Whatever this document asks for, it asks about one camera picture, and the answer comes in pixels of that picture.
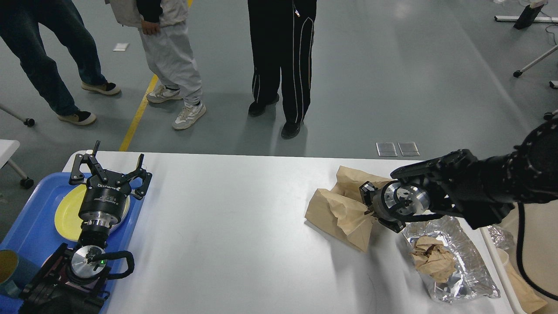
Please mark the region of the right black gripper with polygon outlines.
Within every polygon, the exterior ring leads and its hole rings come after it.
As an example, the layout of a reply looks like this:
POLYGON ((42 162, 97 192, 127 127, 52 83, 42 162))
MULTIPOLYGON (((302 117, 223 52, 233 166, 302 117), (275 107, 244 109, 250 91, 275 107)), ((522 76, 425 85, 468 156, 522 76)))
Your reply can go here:
POLYGON ((359 187, 361 202, 381 225, 399 234, 406 222, 424 221, 431 207, 427 192, 413 183, 400 181, 366 181, 359 187))

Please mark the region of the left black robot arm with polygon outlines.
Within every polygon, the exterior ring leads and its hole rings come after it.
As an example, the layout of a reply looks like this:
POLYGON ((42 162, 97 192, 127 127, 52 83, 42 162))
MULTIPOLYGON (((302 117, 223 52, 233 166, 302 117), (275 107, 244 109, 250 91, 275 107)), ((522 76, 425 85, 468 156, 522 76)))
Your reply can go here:
POLYGON ((100 141, 91 153, 77 154, 68 180, 85 185, 78 210, 81 233, 76 245, 61 244, 20 292, 20 314, 99 314, 110 292, 105 285, 133 273, 134 257, 127 250, 108 252, 109 235, 122 226, 130 207, 129 197, 142 200, 152 174, 143 167, 127 173, 104 169, 96 159, 100 141))

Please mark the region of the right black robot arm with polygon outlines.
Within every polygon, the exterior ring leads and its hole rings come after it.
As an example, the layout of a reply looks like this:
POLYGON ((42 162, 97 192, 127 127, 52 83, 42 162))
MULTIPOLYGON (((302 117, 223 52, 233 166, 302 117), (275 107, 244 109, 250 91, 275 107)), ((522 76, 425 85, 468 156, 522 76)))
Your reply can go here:
POLYGON ((383 187, 360 186, 367 212, 398 233, 406 223, 444 216, 461 217, 472 229, 500 223, 514 205, 519 210, 517 266, 524 280, 544 296, 526 274, 523 263, 525 204, 546 204, 558 198, 557 112, 544 114, 544 123, 516 145, 512 153, 477 159, 468 149, 399 167, 383 187))

